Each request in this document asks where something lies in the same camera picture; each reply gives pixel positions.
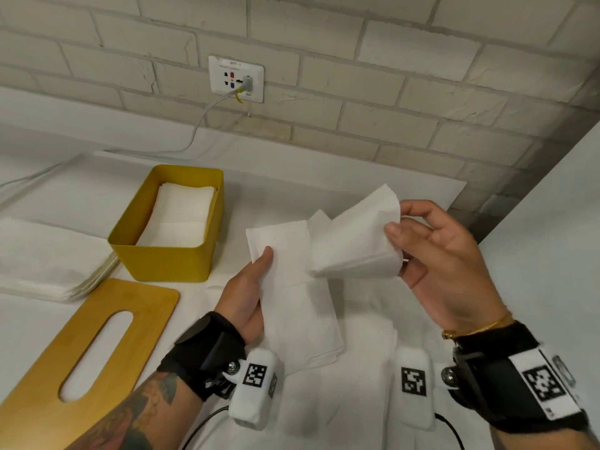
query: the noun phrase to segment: forearm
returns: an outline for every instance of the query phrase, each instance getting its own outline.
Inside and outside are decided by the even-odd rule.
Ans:
[[[506,434],[490,427],[496,450],[600,450],[596,436],[589,432],[560,430],[540,434]]]
[[[180,378],[155,372],[66,450],[176,450],[201,408]]]

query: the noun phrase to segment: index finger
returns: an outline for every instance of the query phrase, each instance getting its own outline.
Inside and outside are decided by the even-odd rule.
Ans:
[[[260,281],[273,263],[273,248],[267,246],[258,259],[246,265],[241,274],[249,276],[251,279]]]
[[[460,227],[460,224],[431,200],[403,200],[400,202],[401,216],[422,217],[434,229]]]

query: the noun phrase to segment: hand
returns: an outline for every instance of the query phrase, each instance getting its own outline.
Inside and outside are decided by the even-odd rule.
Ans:
[[[250,262],[229,279],[215,311],[236,327],[246,344],[253,343],[262,333],[260,310],[260,280],[273,263],[273,249],[266,247],[262,256]]]
[[[442,329],[467,334],[506,316],[474,238],[428,200],[403,200],[401,216],[423,217],[431,226],[402,218],[385,234],[409,261],[399,276]]]

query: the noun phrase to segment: black cable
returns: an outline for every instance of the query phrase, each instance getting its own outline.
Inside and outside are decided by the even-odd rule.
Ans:
[[[463,441],[460,439],[460,436],[458,435],[457,431],[454,429],[454,426],[452,426],[452,423],[450,423],[448,420],[446,420],[445,416],[439,415],[438,413],[436,414],[436,418],[440,422],[444,422],[444,423],[446,423],[446,425],[448,425],[448,428],[450,428],[452,430],[452,432],[454,433],[454,437],[456,438],[456,440],[458,440],[458,445],[460,446],[460,450],[464,450]]]
[[[192,433],[190,434],[190,437],[188,437],[188,440],[185,441],[184,446],[181,448],[181,450],[185,450],[185,448],[188,446],[188,444],[190,443],[190,441],[192,439],[194,439],[194,436],[196,435],[196,433],[198,431],[200,431],[200,428],[202,428],[204,425],[206,425],[206,422],[208,422],[211,418],[213,418],[216,414],[218,414],[219,412],[223,412],[224,410],[229,410],[229,406],[225,406],[222,407],[221,409],[217,409],[216,411],[212,412],[208,417],[206,417],[202,423],[200,423],[196,429],[194,431],[192,431]]]

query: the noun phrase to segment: wooden board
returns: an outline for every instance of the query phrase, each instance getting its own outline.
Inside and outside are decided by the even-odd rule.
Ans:
[[[63,450],[105,416],[133,390],[178,301],[179,292],[173,289],[104,281],[4,400],[0,448]],[[133,320],[109,361],[86,394],[61,401],[64,381],[119,311],[130,311]]]

